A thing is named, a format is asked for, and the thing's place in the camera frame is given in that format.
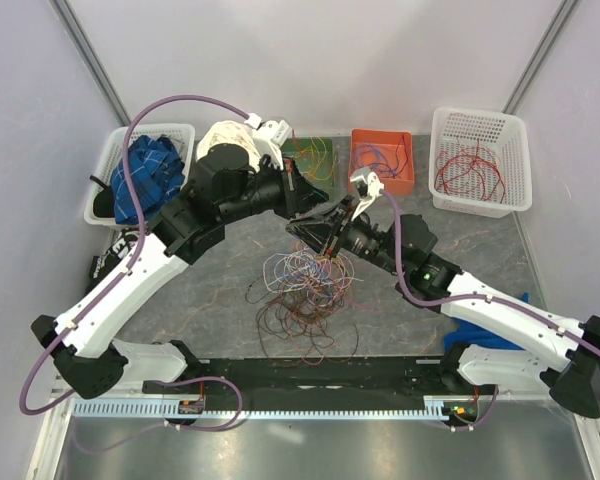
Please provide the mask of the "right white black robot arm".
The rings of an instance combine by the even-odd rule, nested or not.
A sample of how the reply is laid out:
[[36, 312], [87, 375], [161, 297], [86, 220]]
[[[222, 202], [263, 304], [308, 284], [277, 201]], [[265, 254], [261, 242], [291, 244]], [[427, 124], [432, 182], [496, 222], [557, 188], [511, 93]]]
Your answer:
[[462, 343], [438, 368], [438, 381], [457, 394], [472, 385], [540, 387], [563, 408], [600, 418], [600, 317], [586, 321], [533, 307], [506, 295], [437, 255], [436, 236], [425, 220], [394, 212], [381, 231], [354, 214], [346, 196], [335, 207], [292, 220], [288, 233], [315, 252], [335, 256], [346, 250], [393, 274], [410, 304], [463, 319], [513, 344], [506, 351]]

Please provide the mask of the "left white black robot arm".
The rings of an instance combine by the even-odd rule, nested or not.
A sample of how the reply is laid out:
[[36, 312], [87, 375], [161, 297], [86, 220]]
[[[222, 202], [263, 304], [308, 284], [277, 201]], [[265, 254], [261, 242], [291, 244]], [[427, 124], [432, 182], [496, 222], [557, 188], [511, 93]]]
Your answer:
[[151, 218], [128, 256], [77, 305], [58, 317], [40, 316], [31, 329], [84, 399], [144, 381], [191, 392], [200, 371], [183, 342], [129, 343], [117, 339], [118, 332], [159, 289], [222, 242], [226, 226], [266, 211], [291, 220], [328, 199], [291, 159], [275, 168], [264, 156], [252, 167], [242, 147], [214, 146], [192, 165], [189, 181]]

